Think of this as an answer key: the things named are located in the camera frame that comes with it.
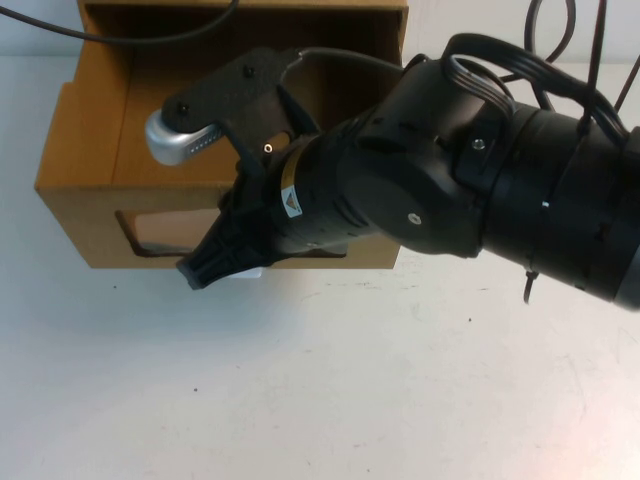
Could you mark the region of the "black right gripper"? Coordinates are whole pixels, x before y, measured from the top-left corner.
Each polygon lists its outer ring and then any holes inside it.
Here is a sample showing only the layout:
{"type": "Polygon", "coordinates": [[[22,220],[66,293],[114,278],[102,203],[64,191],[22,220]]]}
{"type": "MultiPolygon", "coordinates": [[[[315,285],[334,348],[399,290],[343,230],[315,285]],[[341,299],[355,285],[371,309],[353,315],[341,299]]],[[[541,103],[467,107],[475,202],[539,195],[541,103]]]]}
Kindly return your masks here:
{"type": "Polygon", "coordinates": [[[219,201],[219,223],[178,262],[192,290],[288,258],[323,258],[325,248],[295,231],[304,219],[295,192],[298,157],[309,145],[298,139],[281,151],[236,164],[233,187],[219,201]]]}

